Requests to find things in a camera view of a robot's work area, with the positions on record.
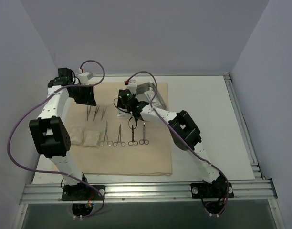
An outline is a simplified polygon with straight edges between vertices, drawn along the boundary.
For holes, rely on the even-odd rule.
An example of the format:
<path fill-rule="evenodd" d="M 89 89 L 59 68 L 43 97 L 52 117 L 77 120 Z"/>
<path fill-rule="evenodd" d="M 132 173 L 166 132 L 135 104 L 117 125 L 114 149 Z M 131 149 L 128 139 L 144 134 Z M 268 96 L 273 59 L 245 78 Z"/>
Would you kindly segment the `metal instrument tray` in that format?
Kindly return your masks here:
<path fill-rule="evenodd" d="M 152 105 L 156 108 L 167 109 L 166 103 L 161 96 L 159 90 L 156 89 L 155 85 L 152 82 L 142 83 L 138 85 L 136 91 L 136 98 L 138 101 L 145 101 L 150 103 L 151 99 L 154 97 L 152 101 Z"/>

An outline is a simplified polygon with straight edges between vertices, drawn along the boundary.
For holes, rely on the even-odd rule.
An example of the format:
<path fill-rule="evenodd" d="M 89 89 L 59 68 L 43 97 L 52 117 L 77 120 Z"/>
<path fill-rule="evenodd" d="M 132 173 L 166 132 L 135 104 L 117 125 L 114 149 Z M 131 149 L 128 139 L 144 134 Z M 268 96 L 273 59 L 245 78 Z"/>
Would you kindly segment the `white packet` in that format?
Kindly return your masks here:
<path fill-rule="evenodd" d="M 117 116 L 121 117 L 121 118 L 127 117 L 127 113 L 125 111 L 123 111 L 123 110 L 118 110 L 118 115 Z"/>

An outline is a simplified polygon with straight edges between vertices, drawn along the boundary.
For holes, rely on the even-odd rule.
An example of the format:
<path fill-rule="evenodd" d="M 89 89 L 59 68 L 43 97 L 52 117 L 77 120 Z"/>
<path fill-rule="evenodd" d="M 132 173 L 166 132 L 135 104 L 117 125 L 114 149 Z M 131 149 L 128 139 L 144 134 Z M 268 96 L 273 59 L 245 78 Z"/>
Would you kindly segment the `surgical forceps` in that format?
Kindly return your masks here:
<path fill-rule="evenodd" d="M 125 146 L 125 141 L 122 140 L 122 135 L 121 135 L 121 125 L 119 125 L 119 130 L 118 130 L 118 137 L 117 140 L 113 142 L 113 146 L 121 146 L 124 147 Z"/>

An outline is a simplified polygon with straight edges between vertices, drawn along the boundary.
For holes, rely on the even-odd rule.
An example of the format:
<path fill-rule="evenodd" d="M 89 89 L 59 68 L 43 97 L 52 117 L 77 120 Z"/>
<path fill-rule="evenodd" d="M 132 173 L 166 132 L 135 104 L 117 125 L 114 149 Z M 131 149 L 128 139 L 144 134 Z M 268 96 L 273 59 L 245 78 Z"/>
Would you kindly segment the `beige cloth wrap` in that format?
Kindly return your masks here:
<path fill-rule="evenodd" d="M 116 141 L 119 125 L 121 125 L 122 140 L 131 140 L 130 125 L 134 120 L 129 117 L 118 117 L 118 110 L 113 106 L 113 100 L 118 91 L 124 89 L 122 82 L 103 82 L 94 88 L 94 96 L 100 110 L 93 121 L 94 110 L 88 121 L 87 106 L 76 104 L 71 98 L 67 100 L 68 107 L 64 109 L 66 116 L 64 125 L 68 132 L 74 127 L 82 127 L 84 131 L 94 130 L 104 137 L 106 121 L 108 122 L 108 138 Z M 102 109 L 107 110 L 101 120 Z M 84 147 L 72 145 L 70 154 L 76 165 L 86 174 L 105 175 L 170 175 L 172 173 L 171 145 L 169 129 L 163 123 L 139 121 L 134 130 L 135 140 L 142 139 L 143 123 L 146 125 L 148 145 Z"/>

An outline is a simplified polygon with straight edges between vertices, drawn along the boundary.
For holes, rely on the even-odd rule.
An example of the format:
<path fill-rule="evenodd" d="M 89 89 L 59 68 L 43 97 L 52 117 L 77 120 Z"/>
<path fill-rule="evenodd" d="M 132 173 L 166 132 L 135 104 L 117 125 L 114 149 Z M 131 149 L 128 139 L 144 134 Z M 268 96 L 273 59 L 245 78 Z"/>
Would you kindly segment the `white gauze pack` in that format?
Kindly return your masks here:
<path fill-rule="evenodd" d="M 70 131 L 71 144 L 80 145 L 83 142 L 83 128 L 74 127 Z"/>
<path fill-rule="evenodd" d="M 98 147 L 101 133 L 99 131 L 87 130 L 83 135 L 84 147 Z"/>

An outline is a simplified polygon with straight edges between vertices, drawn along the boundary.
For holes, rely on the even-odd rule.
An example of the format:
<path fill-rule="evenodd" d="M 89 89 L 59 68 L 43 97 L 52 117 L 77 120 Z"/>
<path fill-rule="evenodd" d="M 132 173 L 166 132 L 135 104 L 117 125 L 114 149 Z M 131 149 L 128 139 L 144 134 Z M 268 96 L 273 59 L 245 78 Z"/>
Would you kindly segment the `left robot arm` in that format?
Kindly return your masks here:
<path fill-rule="evenodd" d="M 78 104 L 96 106 L 93 88 L 88 85 L 92 76 L 89 72 L 80 73 L 75 82 L 72 70 L 60 68 L 58 76 L 48 83 L 48 101 L 40 115 L 29 122 L 37 152 L 63 173 L 65 191 L 72 192 L 78 200 L 86 199 L 90 190 L 84 173 L 69 152 L 71 139 L 61 115 L 68 98 Z"/>

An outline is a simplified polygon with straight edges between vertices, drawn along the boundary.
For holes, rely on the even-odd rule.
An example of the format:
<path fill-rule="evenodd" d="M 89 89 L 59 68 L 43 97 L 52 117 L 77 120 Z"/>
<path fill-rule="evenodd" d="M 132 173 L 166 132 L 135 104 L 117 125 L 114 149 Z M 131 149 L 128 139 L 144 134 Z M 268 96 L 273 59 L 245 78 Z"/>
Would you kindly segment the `thin metal tweezers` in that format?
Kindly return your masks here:
<path fill-rule="evenodd" d="M 98 113 L 98 111 L 99 111 L 99 108 L 100 108 L 100 105 L 97 105 L 97 106 L 95 107 L 95 111 L 94 111 L 94 115 L 93 115 L 93 121 L 94 121 L 95 118 L 96 118 L 96 115 L 97 115 L 97 113 Z"/>
<path fill-rule="evenodd" d="M 88 121 L 92 107 L 90 105 L 87 106 L 87 117 L 86 120 Z"/>

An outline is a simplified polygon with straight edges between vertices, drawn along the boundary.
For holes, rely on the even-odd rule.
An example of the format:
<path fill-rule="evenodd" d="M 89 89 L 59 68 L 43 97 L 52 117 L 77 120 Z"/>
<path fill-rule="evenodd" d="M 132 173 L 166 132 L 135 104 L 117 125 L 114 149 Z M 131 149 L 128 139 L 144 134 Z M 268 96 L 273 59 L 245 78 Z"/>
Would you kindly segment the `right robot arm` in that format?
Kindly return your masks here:
<path fill-rule="evenodd" d="M 139 101 L 128 89 L 119 91 L 118 101 L 136 121 L 163 123 L 168 127 L 174 144 L 191 154 L 201 180 L 206 182 L 205 191 L 209 196 L 216 197 L 222 189 L 228 190 L 226 176 L 210 161 L 202 143 L 201 131 L 187 111 L 171 112 L 157 108 L 152 102 Z"/>

